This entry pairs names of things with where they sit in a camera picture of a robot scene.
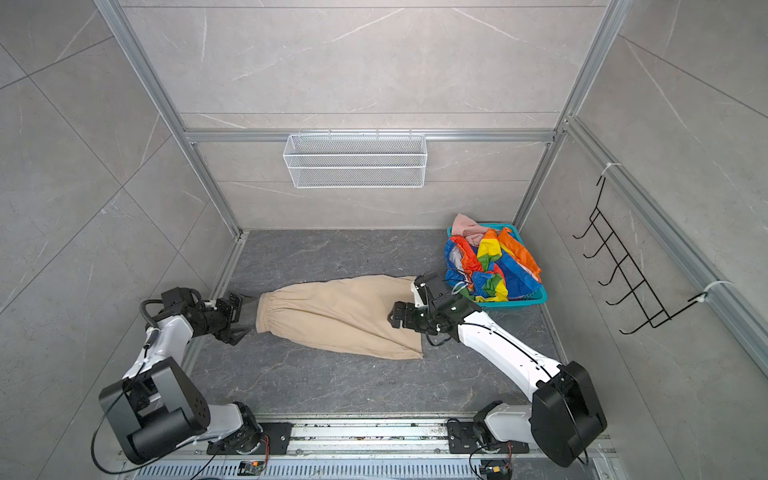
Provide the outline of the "beige drawstring shorts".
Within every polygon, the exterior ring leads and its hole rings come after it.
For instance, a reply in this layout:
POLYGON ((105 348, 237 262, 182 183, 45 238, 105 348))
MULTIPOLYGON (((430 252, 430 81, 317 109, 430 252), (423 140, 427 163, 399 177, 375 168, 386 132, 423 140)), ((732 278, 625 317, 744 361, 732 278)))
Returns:
POLYGON ((368 275, 289 285, 260 297, 256 331, 337 353, 421 359, 421 335, 388 321, 395 303, 414 300, 414 280, 368 275))

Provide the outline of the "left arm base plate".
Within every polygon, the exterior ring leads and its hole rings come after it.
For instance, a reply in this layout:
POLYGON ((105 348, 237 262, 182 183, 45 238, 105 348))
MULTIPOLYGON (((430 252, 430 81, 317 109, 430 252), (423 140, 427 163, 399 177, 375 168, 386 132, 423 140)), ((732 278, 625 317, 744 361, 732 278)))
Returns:
POLYGON ((223 440, 209 442, 207 455, 286 455, 293 424, 260 423, 258 428, 245 425, 223 440))

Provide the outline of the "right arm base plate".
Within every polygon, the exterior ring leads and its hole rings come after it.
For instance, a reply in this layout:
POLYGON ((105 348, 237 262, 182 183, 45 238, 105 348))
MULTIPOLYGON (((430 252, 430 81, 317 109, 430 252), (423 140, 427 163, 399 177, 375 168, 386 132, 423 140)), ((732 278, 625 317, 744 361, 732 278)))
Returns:
POLYGON ((517 441, 502 442, 492 436, 490 431, 476 422, 460 421, 449 418, 446 423, 449 451, 452 454, 470 454, 476 449, 487 451, 527 454, 529 445, 517 441))

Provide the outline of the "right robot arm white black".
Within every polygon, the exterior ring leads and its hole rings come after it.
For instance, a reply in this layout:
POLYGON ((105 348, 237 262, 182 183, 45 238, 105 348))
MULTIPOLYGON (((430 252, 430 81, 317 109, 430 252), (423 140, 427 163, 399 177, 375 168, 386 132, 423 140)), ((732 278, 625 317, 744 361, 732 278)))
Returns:
POLYGON ((504 373, 530 403, 528 410, 503 402, 488 406, 475 416, 479 431, 494 443, 533 443, 560 467, 588 462, 588 447, 607 429, 607 418, 582 365, 562 364, 529 347, 437 273, 416 277, 411 292, 412 302, 394 303, 392 327, 448 335, 504 373))

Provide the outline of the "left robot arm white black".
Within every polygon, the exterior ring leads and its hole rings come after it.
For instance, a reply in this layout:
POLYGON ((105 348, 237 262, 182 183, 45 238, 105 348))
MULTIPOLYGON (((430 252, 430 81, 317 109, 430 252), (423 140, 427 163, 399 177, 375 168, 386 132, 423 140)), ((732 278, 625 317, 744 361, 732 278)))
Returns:
POLYGON ((242 296, 206 300, 193 288, 176 287, 141 302, 145 321, 141 351, 123 377, 104 388, 99 402, 125 457, 137 466, 188 444, 205 442, 210 455, 248 455, 267 438, 242 402, 207 402, 181 364, 192 339, 210 335, 238 344, 242 296))

